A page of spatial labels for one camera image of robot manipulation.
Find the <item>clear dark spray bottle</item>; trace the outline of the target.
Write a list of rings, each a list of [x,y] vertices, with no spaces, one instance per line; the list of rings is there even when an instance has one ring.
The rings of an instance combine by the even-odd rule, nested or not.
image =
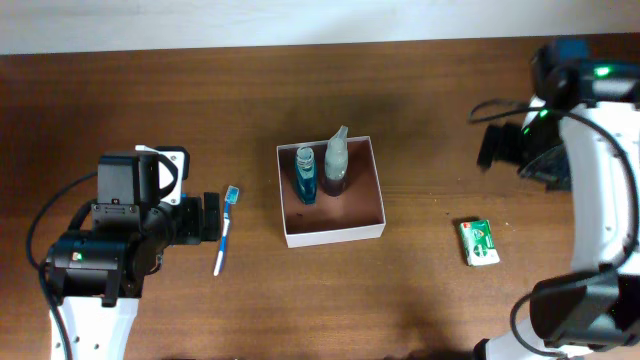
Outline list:
[[[324,158],[323,188],[332,196],[339,196],[346,188],[346,172],[348,168],[348,127],[341,126],[328,143]]]

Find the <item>teal mouthwash bottle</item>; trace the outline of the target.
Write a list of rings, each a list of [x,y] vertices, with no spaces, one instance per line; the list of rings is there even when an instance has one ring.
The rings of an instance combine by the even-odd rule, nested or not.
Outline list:
[[[311,147],[300,147],[295,158],[296,191],[305,205],[316,202],[317,170],[314,152]]]

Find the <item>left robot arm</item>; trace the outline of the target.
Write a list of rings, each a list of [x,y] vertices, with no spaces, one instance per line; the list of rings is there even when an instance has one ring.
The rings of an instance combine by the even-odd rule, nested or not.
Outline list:
[[[220,215],[220,197],[211,192],[176,205],[83,205],[40,270],[51,358],[123,358],[146,277],[161,269],[166,248],[218,240]]]

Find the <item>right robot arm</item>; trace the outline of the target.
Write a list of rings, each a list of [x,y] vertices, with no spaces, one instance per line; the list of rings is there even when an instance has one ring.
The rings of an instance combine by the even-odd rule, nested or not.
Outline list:
[[[597,60],[559,38],[531,60],[528,102],[498,99],[477,163],[568,191],[575,240],[568,274],[519,300],[525,319],[484,339],[477,359],[578,359],[639,342],[639,68]]]

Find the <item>green Dettol soap box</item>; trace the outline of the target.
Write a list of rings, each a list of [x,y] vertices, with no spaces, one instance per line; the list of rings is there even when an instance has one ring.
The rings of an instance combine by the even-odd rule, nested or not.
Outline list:
[[[488,220],[462,222],[459,232],[469,266],[486,266],[500,262]]]

